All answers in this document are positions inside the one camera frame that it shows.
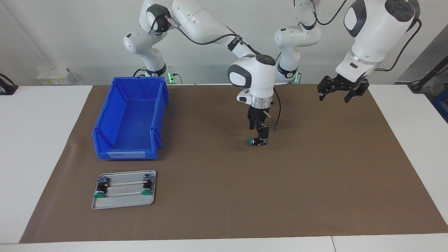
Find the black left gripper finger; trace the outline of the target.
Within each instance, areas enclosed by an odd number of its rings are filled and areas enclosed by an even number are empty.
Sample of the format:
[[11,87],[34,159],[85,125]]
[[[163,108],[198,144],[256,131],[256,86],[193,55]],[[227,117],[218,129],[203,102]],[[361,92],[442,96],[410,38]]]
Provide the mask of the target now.
[[360,81],[357,84],[350,84],[348,86],[348,93],[344,98],[344,102],[348,103],[350,100],[356,96],[363,96],[365,91],[368,90],[369,82],[368,81]]
[[317,90],[319,93],[319,100],[322,102],[328,93],[333,92],[333,79],[329,76],[324,76],[318,84]]

